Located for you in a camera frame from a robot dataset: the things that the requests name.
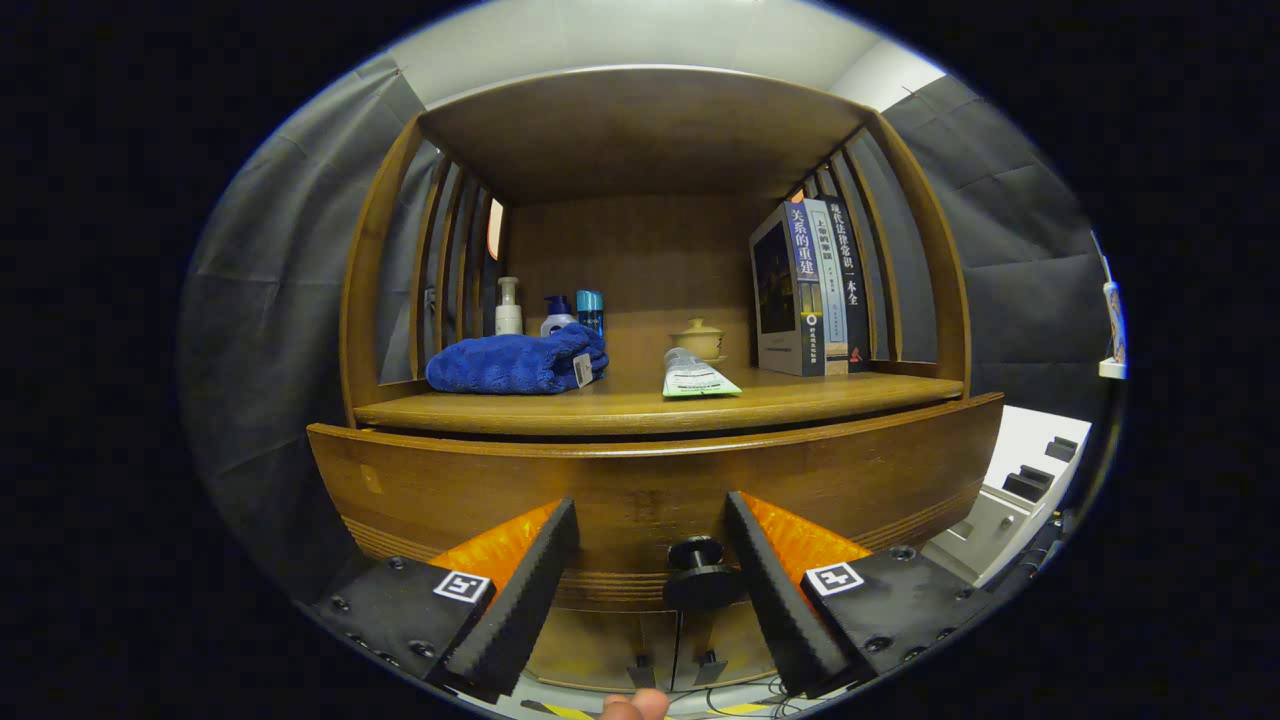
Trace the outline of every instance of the book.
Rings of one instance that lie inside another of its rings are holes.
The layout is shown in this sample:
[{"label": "book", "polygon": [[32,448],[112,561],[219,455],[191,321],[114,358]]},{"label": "book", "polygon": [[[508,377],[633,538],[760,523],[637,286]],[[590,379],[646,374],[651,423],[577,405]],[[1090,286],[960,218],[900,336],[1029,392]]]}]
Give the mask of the book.
[{"label": "book", "polygon": [[836,232],[826,200],[804,200],[814,241],[818,281],[822,286],[823,374],[849,373],[849,331],[844,270]]},{"label": "book", "polygon": [[760,368],[826,374],[822,279],[806,206],[781,204],[755,228],[749,246]]},{"label": "book", "polygon": [[858,247],[854,245],[856,238],[849,209],[838,197],[826,195],[820,200],[827,204],[836,252],[840,258],[840,295],[845,310],[845,352],[847,354],[846,372],[861,373],[869,366],[872,337],[870,319],[867,315],[867,302],[863,295],[861,256],[858,255]]}]

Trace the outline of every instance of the folded towel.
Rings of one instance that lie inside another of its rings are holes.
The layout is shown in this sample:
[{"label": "folded towel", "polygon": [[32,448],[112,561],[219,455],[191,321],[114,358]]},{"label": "folded towel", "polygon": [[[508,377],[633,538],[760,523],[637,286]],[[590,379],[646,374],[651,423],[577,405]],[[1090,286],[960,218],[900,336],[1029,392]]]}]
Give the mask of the folded towel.
[{"label": "folded towel", "polygon": [[577,387],[573,357],[591,356],[599,379],[609,364],[604,338],[571,323],[550,337],[499,334],[463,340],[442,350],[426,365],[426,382],[440,392],[480,395],[554,395]]}]

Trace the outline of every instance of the towel tag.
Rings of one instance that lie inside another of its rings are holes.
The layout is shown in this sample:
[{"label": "towel tag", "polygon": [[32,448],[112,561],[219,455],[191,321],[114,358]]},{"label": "towel tag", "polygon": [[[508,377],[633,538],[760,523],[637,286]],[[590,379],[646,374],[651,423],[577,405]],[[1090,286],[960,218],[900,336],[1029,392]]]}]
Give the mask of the towel tag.
[{"label": "towel tag", "polygon": [[573,377],[577,378],[577,387],[589,384],[595,379],[591,377],[591,354],[584,352],[573,359]]}]

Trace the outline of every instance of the white pump bottle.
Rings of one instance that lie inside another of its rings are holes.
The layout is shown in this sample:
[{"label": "white pump bottle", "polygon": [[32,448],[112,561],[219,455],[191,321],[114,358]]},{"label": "white pump bottle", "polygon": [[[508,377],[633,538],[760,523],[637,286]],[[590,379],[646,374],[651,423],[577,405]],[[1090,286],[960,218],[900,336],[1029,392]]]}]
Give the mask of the white pump bottle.
[{"label": "white pump bottle", "polygon": [[524,319],[520,315],[520,305],[516,305],[516,283],[518,278],[498,278],[502,286],[502,302],[494,307],[494,334],[524,334]]}]

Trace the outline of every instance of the white wall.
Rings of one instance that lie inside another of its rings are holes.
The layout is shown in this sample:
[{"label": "white wall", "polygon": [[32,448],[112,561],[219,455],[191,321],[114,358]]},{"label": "white wall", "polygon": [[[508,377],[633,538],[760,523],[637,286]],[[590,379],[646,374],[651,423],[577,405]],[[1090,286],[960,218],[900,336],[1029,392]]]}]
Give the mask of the white wall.
[{"label": "white wall", "polygon": [[888,38],[878,40],[828,92],[884,111],[946,73]]},{"label": "white wall", "polygon": [[704,65],[827,90],[879,35],[804,0],[494,0],[394,44],[431,104],[539,72]]}]

